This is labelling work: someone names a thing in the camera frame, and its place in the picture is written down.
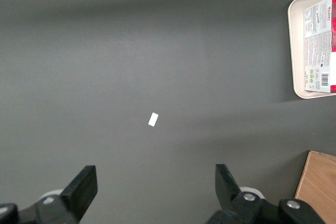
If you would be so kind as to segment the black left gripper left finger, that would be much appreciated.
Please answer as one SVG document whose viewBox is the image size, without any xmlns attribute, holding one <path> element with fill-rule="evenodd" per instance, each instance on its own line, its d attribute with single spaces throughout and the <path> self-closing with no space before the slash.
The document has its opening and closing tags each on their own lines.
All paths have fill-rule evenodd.
<svg viewBox="0 0 336 224">
<path fill-rule="evenodd" d="M 80 223 L 97 192 L 96 167 L 87 165 L 60 193 L 45 195 L 25 209 L 1 204 L 1 223 Z"/>
</svg>

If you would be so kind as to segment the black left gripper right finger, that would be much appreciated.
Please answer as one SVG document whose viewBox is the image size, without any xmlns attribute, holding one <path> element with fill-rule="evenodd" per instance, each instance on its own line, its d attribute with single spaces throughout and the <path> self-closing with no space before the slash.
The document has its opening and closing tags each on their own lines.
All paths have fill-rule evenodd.
<svg viewBox="0 0 336 224">
<path fill-rule="evenodd" d="M 207 223 L 324 223 L 305 201 L 281 199 L 269 203 L 253 191 L 243 191 L 225 164 L 215 166 L 215 191 L 221 209 Z"/>
</svg>

